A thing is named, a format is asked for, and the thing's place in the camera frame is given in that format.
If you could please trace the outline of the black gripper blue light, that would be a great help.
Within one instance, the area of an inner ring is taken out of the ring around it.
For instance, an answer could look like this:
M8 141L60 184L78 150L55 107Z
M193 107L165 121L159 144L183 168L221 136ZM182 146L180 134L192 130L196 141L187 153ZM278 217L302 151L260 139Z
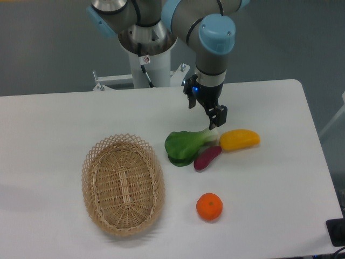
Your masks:
M203 86L196 82L197 74L183 80L183 93L189 101L188 108L192 109L198 101L209 117L209 130L226 123L227 107L218 104L223 84L217 86Z

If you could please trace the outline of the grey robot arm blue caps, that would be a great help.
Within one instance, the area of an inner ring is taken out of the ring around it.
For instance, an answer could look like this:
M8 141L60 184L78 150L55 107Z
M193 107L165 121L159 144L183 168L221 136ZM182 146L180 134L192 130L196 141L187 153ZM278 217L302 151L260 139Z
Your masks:
M106 37L128 53L135 88L171 86L170 52L177 40L196 55L194 74L184 80L189 107L200 104L210 128L226 122L222 92L236 26L231 14L247 1L91 1L86 11Z

